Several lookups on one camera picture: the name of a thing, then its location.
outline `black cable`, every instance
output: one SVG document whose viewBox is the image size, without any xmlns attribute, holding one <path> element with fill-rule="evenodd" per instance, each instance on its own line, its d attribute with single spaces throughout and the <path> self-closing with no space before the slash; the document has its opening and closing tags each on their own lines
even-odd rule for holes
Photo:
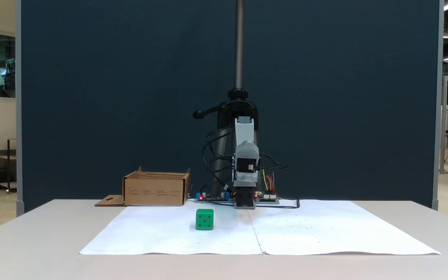
<svg viewBox="0 0 448 280">
<path fill-rule="evenodd" d="M 218 130 L 216 130 L 216 131 L 212 131 L 212 132 L 210 132 L 210 133 L 208 133 L 208 134 L 206 135 L 206 144 L 203 146 L 203 149 L 201 150 L 201 157 L 203 158 L 203 161 L 204 161 L 204 163 L 205 163 L 205 165 L 206 165 L 206 169 L 212 174 L 212 176 L 216 179 L 216 181 L 214 181 L 214 182 L 212 182 L 212 183 L 208 183 L 208 184 L 206 184 L 206 185 L 203 185 L 203 186 L 200 188 L 199 192 L 200 192 L 200 195 L 201 195 L 201 197 L 203 198 L 203 200 L 204 200 L 205 202 L 209 202 L 209 203 L 211 203 L 211 204 L 215 204 L 215 205 L 233 206 L 233 207 L 234 207 L 234 204 L 229 204 L 229 203 L 219 203 L 219 202 L 215 202 L 215 201 L 212 201 L 212 200 L 208 200 L 208 199 L 203 195 L 204 189 L 205 189 L 206 187 L 214 186 L 214 185 L 217 185 L 217 184 L 221 184 L 222 187 L 225 188 L 225 187 L 226 187 L 226 183 L 225 183 L 225 182 L 231 180 L 231 176 L 226 177 L 225 179 L 220 179 L 217 175 L 215 175 L 215 174 L 218 173 L 218 172 L 221 172 L 221 171 L 223 171 L 223 170 L 225 170 L 225 169 L 231 168 L 231 166 L 223 167 L 223 168 L 221 168 L 220 170 L 212 170 L 212 168 L 210 167 L 210 165 L 211 165 L 214 161 L 218 161 L 218 160 L 222 160 L 222 161 L 232 161 L 232 160 L 233 160 L 233 156 L 234 156 L 234 155 L 222 156 L 222 155 L 220 155 L 220 154 L 217 154 L 217 153 L 215 152 L 215 150 L 214 150 L 214 147 L 212 146 L 212 142 L 215 142 L 215 141 L 217 141 L 217 140 L 219 140 L 219 139 L 221 139 L 221 138 L 227 137 L 228 135 L 234 133 L 234 131 L 230 131 L 230 132 L 228 132 L 228 133 L 225 133 L 225 134 L 223 134 L 223 135 L 220 135 L 219 137 L 216 137 L 216 138 L 210 140 L 210 136 L 211 136 L 211 135 L 214 135 L 214 134 L 217 134 L 217 133 L 219 133 L 219 132 L 221 132 L 221 131 L 227 130 L 227 129 L 229 129 L 230 127 L 231 127 L 231 126 L 228 126 L 228 127 L 226 127 L 226 128 L 222 128 L 222 129 L 218 129 Z M 207 146 L 208 146 L 208 148 L 210 149 L 210 152 L 211 152 L 211 153 L 213 154 L 213 156 L 214 156 L 214 158 L 211 159 L 208 163 L 207 163 L 207 160 L 205 159 L 205 148 L 206 148 Z M 276 161 L 274 158 L 272 158 L 272 156 L 270 156 L 270 155 L 268 155 L 268 154 L 266 154 L 266 153 L 260 153 L 260 155 L 265 156 L 266 158 L 269 158 L 269 159 L 270 159 L 276 166 L 275 166 L 275 167 L 259 167 L 259 166 L 257 166 L 257 167 L 256 167 L 257 169 L 259 169 L 259 170 L 272 170 L 272 171 L 288 170 L 288 165 L 282 165 L 281 163 L 279 163 L 278 161 Z M 284 206 L 284 205 L 256 205 L 256 207 L 264 207 L 264 208 L 282 208 L 282 209 L 297 209 L 297 208 L 300 208 L 300 198 L 299 198 L 299 197 L 297 197 L 296 202 L 297 202 L 297 205 L 296 205 L 296 206 Z"/>
<path fill-rule="evenodd" d="M 279 163 L 278 161 L 276 161 L 272 156 L 261 152 L 259 154 L 260 156 L 264 156 L 266 158 L 269 158 L 272 163 L 274 163 L 276 166 L 275 167 L 262 167 L 262 166 L 256 166 L 255 168 L 258 170 L 267 170 L 267 171 L 286 171 L 288 170 L 290 167 L 288 167 L 288 165 L 283 165 L 281 163 Z"/>
<path fill-rule="evenodd" d="M 297 200 L 297 205 L 295 205 L 295 206 L 286 206 L 286 205 L 256 205 L 256 207 L 297 209 L 297 208 L 300 208 L 300 197 L 297 197 L 296 200 Z"/>
</svg>

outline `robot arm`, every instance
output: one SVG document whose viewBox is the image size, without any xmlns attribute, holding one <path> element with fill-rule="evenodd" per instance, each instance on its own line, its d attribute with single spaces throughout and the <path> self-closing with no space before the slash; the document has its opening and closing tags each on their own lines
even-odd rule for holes
<svg viewBox="0 0 448 280">
<path fill-rule="evenodd" d="M 255 208 L 259 150 L 254 139 L 254 119 L 238 117 L 235 119 L 236 153 L 233 160 L 231 179 L 235 188 L 234 207 Z"/>
</svg>

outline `black stand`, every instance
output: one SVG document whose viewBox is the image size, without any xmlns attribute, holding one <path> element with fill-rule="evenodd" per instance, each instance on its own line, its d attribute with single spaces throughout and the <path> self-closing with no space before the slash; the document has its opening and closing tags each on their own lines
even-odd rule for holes
<svg viewBox="0 0 448 280">
<path fill-rule="evenodd" d="M 254 103 L 247 101 L 248 95 L 249 93 L 246 90 L 232 89 L 227 93 L 229 101 L 222 102 L 220 105 L 212 107 L 205 111 L 194 111 L 193 117 L 195 119 L 203 119 L 206 115 L 217 112 L 217 129 L 220 130 L 229 127 L 229 131 L 233 130 L 235 119 L 237 117 L 251 117 L 251 119 L 254 119 L 254 142 L 258 146 L 258 110 L 257 106 Z M 228 133 L 228 130 L 224 129 L 218 135 L 216 135 L 216 137 L 221 137 L 226 133 Z M 234 154 L 236 148 L 235 135 L 234 133 L 232 133 L 232 135 L 230 136 L 233 138 L 233 141 L 231 142 L 231 154 Z M 226 138 L 227 136 L 222 137 L 215 142 L 215 152 L 217 154 L 226 154 Z M 212 170 L 222 170 L 223 165 L 223 161 L 215 161 L 212 166 Z M 223 179 L 224 177 L 226 177 L 224 171 L 218 172 L 216 175 L 219 179 Z M 221 196 L 221 190 L 222 186 L 213 185 L 208 194 L 211 197 L 219 197 Z"/>
<path fill-rule="evenodd" d="M 220 131 L 216 138 L 219 138 L 215 142 L 215 152 L 217 154 L 226 154 L 226 138 L 225 136 L 229 131 L 233 131 L 235 126 L 235 119 L 237 117 L 251 117 L 254 120 L 254 142 L 258 146 L 258 110 L 257 106 L 250 101 L 247 101 L 249 93 L 242 88 L 242 70 L 243 70 L 243 18 L 244 18 L 244 0 L 236 0 L 236 25 L 234 36 L 234 88 L 227 93 L 229 101 L 222 102 L 220 105 L 212 107 L 205 111 L 196 110 L 193 112 L 195 119 L 203 119 L 206 115 L 217 112 L 217 129 L 223 129 L 229 127 L 229 129 L 223 129 Z M 232 133 L 230 135 L 233 138 L 231 142 L 231 154 L 235 153 L 236 137 Z M 224 161 L 214 161 L 212 170 L 221 170 L 216 172 L 217 178 L 222 182 L 224 176 L 223 170 Z M 210 197 L 222 197 L 223 193 L 221 184 L 213 184 L 212 189 L 208 192 Z"/>
</svg>

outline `threaded metal rod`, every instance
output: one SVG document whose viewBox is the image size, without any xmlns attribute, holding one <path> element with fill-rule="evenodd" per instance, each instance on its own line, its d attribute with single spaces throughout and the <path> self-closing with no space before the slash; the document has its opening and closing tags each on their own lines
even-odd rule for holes
<svg viewBox="0 0 448 280">
<path fill-rule="evenodd" d="M 236 0 L 236 32 L 234 34 L 234 87 L 242 88 L 243 80 L 243 13 L 245 0 Z"/>
</svg>

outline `open cardboard box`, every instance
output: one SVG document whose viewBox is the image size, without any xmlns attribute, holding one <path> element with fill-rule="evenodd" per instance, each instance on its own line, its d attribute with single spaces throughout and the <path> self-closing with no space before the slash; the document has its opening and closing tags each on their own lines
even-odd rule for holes
<svg viewBox="0 0 448 280">
<path fill-rule="evenodd" d="M 122 179 L 122 195 L 108 195 L 95 206 L 182 206 L 188 198 L 186 173 L 143 172 L 141 167 Z"/>
</svg>

